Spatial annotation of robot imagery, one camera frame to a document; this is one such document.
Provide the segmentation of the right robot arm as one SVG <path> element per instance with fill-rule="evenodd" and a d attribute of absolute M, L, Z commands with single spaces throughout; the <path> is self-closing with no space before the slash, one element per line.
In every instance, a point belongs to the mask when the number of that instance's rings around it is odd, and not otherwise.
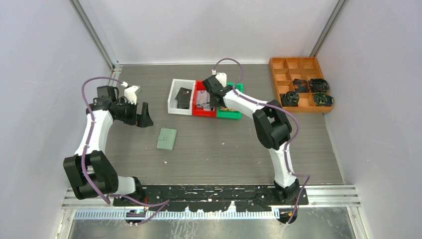
<path fill-rule="evenodd" d="M 270 102 L 252 98 L 233 86 L 223 86 L 212 75 L 202 81 L 213 107 L 230 108 L 251 118 L 257 138 L 268 149 L 274 168 L 274 193 L 284 205 L 291 203 L 299 191 L 299 181 L 291 168 L 288 141 L 292 126 L 277 100 Z"/>

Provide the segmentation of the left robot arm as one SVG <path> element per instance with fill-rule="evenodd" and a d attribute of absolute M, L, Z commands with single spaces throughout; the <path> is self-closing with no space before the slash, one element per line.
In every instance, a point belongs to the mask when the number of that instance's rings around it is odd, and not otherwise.
<path fill-rule="evenodd" d="M 75 154 L 64 159 L 63 167 L 78 199 L 95 198 L 100 195 L 125 195 L 134 206 L 143 203 L 145 192 L 136 177 L 118 176 L 105 155 L 108 132 L 114 121 L 145 128 L 153 126 L 148 104 L 143 102 L 137 113 L 139 86 L 128 86 L 124 95 L 112 86 L 97 88 L 97 98 L 89 104 L 87 126 L 82 142 Z"/>

